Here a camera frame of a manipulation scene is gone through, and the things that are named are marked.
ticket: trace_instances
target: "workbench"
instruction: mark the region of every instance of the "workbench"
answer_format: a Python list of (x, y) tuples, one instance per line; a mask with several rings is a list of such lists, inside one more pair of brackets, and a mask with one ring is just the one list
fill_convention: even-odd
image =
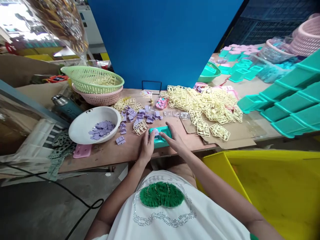
[[(209, 85), (220, 85), (228, 76), (229, 75), (221, 74), (220, 76), (216, 77)], [(266, 84), (260, 79), (255, 78), (251, 81), (244, 80), (239, 83), (227, 81), (225, 86), (233, 86), (233, 88), (238, 92), (239, 97), (244, 97), (245, 95), (258, 94), (259, 92), (266, 89), (269, 84)], [(140, 91), (141, 89), (123, 89), (120, 93), (120, 97), (135, 98), (136, 102), (141, 103), (143, 107), (145, 105), (149, 105), (150, 99), (143, 98), (140, 95)], [(154, 102), (156, 102), (158, 98), (159, 95), (153, 94), (152, 99), (154, 100)], [(149, 125), (149, 127), (155, 128), (165, 126), (166, 121), (170, 122), (175, 127), (182, 140), (187, 145), (188, 149), (190, 149), (192, 152), (205, 151), (218, 147), (216, 144), (205, 145), (202, 138), (197, 134), (187, 134), (181, 123), (181, 120), (176, 117), (167, 116), (164, 117), (163, 120), (155, 120), (153, 124)], [(246, 124), (255, 141), (281, 137), (281, 135), (270, 125), (270, 123), (266, 119), (264, 119), (258, 112), (252, 112), (247, 115), (245, 114), (243, 117), (243, 124)], [(73, 159), (72, 156), (68, 156), (62, 164), (59, 173), (99, 168), (107, 165), (114, 165), (118, 163), (137, 160), (140, 153), (140, 142), (142, 140), (142, 136), (137, 136), (133, 132), (131, 132), (133, 131), (132, 126), (133, 122), (127, 123), (127, 134), (122, 135), (126, 139), (125, 144), (119, 146), (116, 145), (115, 139), (121, 136), (120, 133), (117, 132), (111, 140), (105, 143), (95, 144), (89, 157)], [(172, 148), (163, 147), (155, 149), (152, 158), (165, 157), (176, 154), (177, 153)]]

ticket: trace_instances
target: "green plastic basket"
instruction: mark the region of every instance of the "green plastic basket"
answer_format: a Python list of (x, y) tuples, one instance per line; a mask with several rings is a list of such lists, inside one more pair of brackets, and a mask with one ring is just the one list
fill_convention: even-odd
[(61, 72), (68, 75), (76, 89), (83, 93), (112, 93), (119, 90), (124, 84), (123, 78), (118, 74), (95, 67), (62, 67)]
[(215, 77), (218, 77), (220, 75), (220, 69), (214, 63), (208, 62), (204, 70), (202, 71), (198, 82), (211, 82)]

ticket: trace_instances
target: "metal water bottle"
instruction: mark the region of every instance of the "metal water bottle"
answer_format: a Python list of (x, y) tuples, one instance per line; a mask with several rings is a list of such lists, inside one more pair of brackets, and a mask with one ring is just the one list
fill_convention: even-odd
[(82, 113), (82, 110), (69, 98), (58, 94), (51, 98), (58, 110), (66, 114), (69, 118), (75, 119)]

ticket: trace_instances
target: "white cloth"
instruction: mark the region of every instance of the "white cloth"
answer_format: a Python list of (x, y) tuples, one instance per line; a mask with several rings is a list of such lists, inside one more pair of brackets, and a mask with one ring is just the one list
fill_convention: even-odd
[[(155, 182), (175, 185), (185, 200), (175, 208), (149, 208), (140, 201), (142, 188)], [(178, 175), (160, 170), (151, 172), (120, 209), (109, 235), (95, 240), (214, 239), (250, 240), (250, 233), (230, 213)]]

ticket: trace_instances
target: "concrete floor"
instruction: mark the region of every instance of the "concrete floor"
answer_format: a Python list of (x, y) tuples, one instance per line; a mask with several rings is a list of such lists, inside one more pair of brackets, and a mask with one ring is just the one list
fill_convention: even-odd
[[(59, 181), (89, 205), (106, 199), (120, 183), (125, 165), (111, 176), (88, 173)], [(87, 210), (64, 189), (48, 182), (23, 183), (0, 188), (1, 239), (64, 239)], [(73, 232), (70, 240), (81, 240), (90, 227), (96, 210), (91, 210)]]

